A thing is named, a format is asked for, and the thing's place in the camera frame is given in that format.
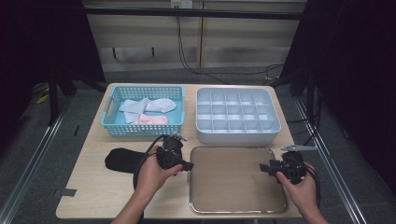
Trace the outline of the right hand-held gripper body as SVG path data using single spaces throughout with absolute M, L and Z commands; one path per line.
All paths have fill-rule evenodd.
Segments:
M 281 155 L 281 173 L 292 183 L 299 184 L 304 180 L 306 174 L 310 174 L 315 182 L 318 182 L 317 173 L 313 168 L 304 163 L 304 157 L 300 146 L 282 147 L 284 153 Z

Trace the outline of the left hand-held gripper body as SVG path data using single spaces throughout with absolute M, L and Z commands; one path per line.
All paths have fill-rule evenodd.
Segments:
M 183 144 L 178 136 L 167 136 L 163 140 L 163 145 L 157 149 L 157 162 L 160 167 L 167 170 L 181 164 L 182 171 L 187 171 L 188 163 L 182 158 L 182 147 Z

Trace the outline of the blue plastic basket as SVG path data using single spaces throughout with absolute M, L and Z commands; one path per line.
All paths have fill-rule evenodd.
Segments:
M 140 101 L 144 98 L 156 100 L 167 98 L 173 100 L 177 107 L 167 113 L 150 112 L 148 116 L 166 116 L 167 124 L 127 123 L 120 106 L 126 100 Z M 111 88 L 101 123 L 112 136 L 159 136 L 180 133 L 185 118 L 185 90 L 182 86 L 172 85 L 116 85 Z

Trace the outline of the transparent box lid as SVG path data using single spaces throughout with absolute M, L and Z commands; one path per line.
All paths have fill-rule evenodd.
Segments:
M 260 167 L 274 157 L 268 147 L 196 147 L 191 151 L 191 210 L 200 215 L 285 211 L 283 188 Z

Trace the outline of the black sock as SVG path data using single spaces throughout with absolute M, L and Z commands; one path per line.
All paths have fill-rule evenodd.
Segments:
M 112 149 L 105 158 L 107 169 L 117 172 L 133 174 L 144 154 L 142 152 L 119 147 Z

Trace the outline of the white divided storage box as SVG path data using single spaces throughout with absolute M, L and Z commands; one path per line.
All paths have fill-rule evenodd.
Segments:
M 266 145 L 281 131 L 281 123 L 268 90 L 200 88 L 196 129 L 205 144 Z

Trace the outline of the person's right hand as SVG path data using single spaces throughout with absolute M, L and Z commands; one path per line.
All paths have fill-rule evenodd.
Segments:
M 319 214 L 317 188 L 314 178 L 306 173 L 304 179 L 293 185 L 281 172 L 276 173 L 277 179 L 286 188 L 289 196 L 303 217 Z

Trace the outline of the person's left hand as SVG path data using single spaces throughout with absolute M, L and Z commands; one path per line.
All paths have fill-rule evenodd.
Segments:
M 140 169 L 134 195 L 139 200 L 150 201 L 155 193 L 164 185 L 165 181 L 170 176 L 179 173 L 181 169 L 181 164 L 169 169 L 163 169 L 157 162 L 156 156 L 150 155 Z

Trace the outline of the white sock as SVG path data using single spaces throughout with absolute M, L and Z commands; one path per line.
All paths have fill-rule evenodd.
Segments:
M 120 112 L 123 113 L 127 123 L 134 123 L 144 113 L 149 99 L 144 98 L 140 101 L 126 100 L 120 106 Z
M 176 103 L 167 98 L 149 100 L 146 105 L 146 110 L 150 112 L 162 112 L 167 113 L 174 110 L 177 107 Z

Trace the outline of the grey tape strip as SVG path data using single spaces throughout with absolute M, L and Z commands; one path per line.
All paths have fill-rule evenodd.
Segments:
M 52 196 L 56 198 L 62 198 L 63 196 L 65 197 L 74 197 L 76 194 L 75 189 L 56 189 Z

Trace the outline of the black curtain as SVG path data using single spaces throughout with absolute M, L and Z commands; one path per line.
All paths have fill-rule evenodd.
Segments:
M 0 153 L 38 83 L 105 80 L 82 0 L 0 0 Z
M 282 77 L 315 82 L 396 196 L 396 0 L 306 0 Z

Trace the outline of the black metal stand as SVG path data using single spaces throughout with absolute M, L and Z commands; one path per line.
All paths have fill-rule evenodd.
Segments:
M 49 126 L 59 117 L 60 109 L 58 104 L 58 89 L 61 89 L 64 95 L 72 96 L 76 93 L 77 89 L 73 84 L 69 75 L 61 70 L 52 70 L 49 73 L 49 107 L 50 117 Z

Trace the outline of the black horizontal bar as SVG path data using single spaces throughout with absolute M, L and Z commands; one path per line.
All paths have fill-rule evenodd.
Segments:
M 169 17 L 200 17 L 200 18 L 232 18 L 260 20 L 306 20 L 304 13 L 238 11 L 214 9 L 186 8 L 135 8 L 135 7 L 84 7 L 86 14 L 122 15 L 122 16 L 169 16 Z

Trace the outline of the metal floor rail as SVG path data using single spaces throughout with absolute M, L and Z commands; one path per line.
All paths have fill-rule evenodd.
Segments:
M 47 154 L 52 140 L 58 132 L 63 119 L 64 114 L 68 110 L 69 106 L 74 101 L 74 96 L 68 96 L 62 109 L 58 112 L 58 115 L 50 123 L 50 126 L 46 129 L 42 139 L 37 146 L 35 153 L 29 160 L 26 168 L 24 169 L 21 177 L 19 178 L 16 186 L 7 197 L 3 208 L 0 210 L 0 224 L 11 224 L 15 217 L 21 202 L 29 189 L 35 174 L 37 173 L 40 164 L 42 163 L 45 155 Z
M 340 195 L 340 198 L 354 224 L 368 224 L 366 218 L 364 217 L 360 206 L 358 205 L 355 197 L 352 195 L 345 179 L 342 177 L 336 163 L 334 162 L 332 155 L 324 143 L 318 128 L 308 120 L 308 110 L 301 99 L 295 99 L 294 103 L 304 120 L 305 126 L 309 131 L 312 139 L 318 148 L 318 154 L 323 160 L 323 163 L 329 173 L 334 186 Z

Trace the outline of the white wall socket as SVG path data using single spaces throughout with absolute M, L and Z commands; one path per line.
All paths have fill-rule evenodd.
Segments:
M 192 9 L 193 2 L 192 0 L 170 0 L 171 8 L 186 8 Z

